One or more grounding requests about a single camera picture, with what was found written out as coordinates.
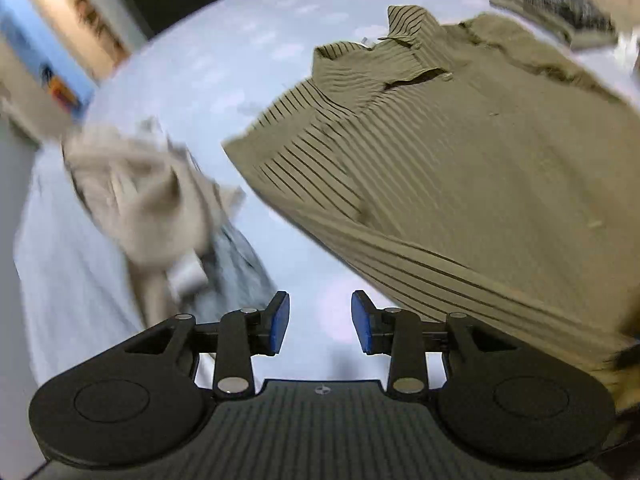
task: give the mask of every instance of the gray knit fabric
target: gray knit fabric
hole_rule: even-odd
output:
[[[611,17],[602,12],[593,0],[524,0],[539,9],[548,10],[569,23],[576,30],[614,30]]]

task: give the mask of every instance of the gray fabric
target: gray fabric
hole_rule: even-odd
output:
[[[525,0],[489,0],[489,2],[494,7],[516,12],[523,18],[527,18],[529,21],[543,27],[558,38],[559,41],[567,44],[572,50],[599,48],[616,44],[618,41],[615,31],[588,28],[577,30],[557,14],[541,7],[533,6]]]
[[[613,32],[611,17],[593,0],[524,0],[527,4],[559,16],[576,30]]]
[[[185,310],[215,322],[248,304],[263,308],[273,285],[251,247],[231,225],[214,238],[210,291]],[[22,306],[38,384],[145,329],[119,247],[92,222],[76,196],[59,145],[36,157],[14,246]],[[211,363],[196,378],[210,386]]]

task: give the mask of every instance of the clothing pile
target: clothing pile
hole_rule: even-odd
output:
[[[372,48],[316,48],[230,160],[399,306],[468,312],[638,402],[611,360],[634,342],[640,118],[508,18],[388,18]]]
[[[592,0],[490,0],[545,28],[573,50],[615,44],[611,16]]]
[[[156,126],[85,127],[36,158],[14,259],[38,384],[179,312],[217,322],[273,297],[230,221],[241,190]]]

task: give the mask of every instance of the ribbed black surface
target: ribbed black surface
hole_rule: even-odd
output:
[[[126,471],[51,464],[34,480],[606,480],[587,463],[560,472],[504,470],[470,457],[418,404],[385,397],[377,381],[271,381],[252,400],[228,402],[175,454]]]

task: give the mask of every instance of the white tag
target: white tag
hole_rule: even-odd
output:
[[[209,282],[207,274],[202,268],[202,262],[195,253],[190,251],[178,260],[166,273],[169,291],[176,303],[187,294],[193,294]]]
[[[613,52],[616,63],[624,70],[631,72],[638,59],[638,31],[634,30],[631,35],[620,34],[618,36],[618,46]]]

